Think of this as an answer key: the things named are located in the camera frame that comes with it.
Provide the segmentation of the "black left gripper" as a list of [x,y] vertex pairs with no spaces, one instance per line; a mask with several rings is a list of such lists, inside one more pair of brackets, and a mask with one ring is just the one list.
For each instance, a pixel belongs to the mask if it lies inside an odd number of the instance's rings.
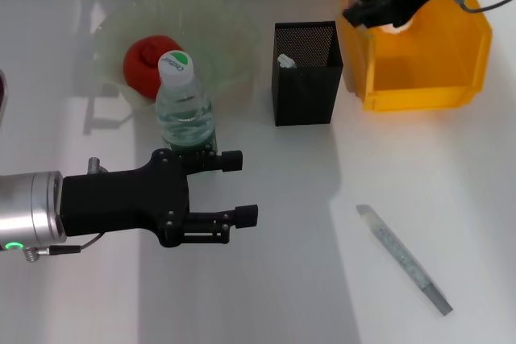
[[170,150],[159,149],[144,166],[134,170],[67,176],[60,202],[64,232],[73,237],[143,229],[152,232],[163,247],[227,244],[233,226],[257,225],[258,206],[186,215],[185,174],[235,172],[242,167],[242,151],[218,154],[205,149],[178,157]]

